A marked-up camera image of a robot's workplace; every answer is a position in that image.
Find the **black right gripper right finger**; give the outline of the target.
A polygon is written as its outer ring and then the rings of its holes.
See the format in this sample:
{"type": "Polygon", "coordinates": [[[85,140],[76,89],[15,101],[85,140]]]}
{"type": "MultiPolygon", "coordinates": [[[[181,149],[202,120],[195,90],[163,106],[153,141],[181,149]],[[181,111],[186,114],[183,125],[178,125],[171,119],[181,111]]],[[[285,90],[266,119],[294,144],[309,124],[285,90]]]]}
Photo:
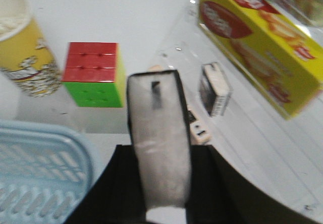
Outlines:
{"type": "Polygon", "coordinates": [[[187,223],[314,223],[238,173],[211,145],[192,145],[187,223]]]}

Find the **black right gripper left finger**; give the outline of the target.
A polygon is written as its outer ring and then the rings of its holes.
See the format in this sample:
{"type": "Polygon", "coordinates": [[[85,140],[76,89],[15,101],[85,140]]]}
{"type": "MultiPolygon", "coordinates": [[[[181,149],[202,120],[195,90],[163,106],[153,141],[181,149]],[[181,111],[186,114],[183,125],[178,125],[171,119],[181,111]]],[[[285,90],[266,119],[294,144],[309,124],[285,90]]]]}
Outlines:
{"type": "Polygon", "coordinates": [[[65,223],[146,223],[138,161],[131,145],[117,145],[103,173],[65,223]]]}

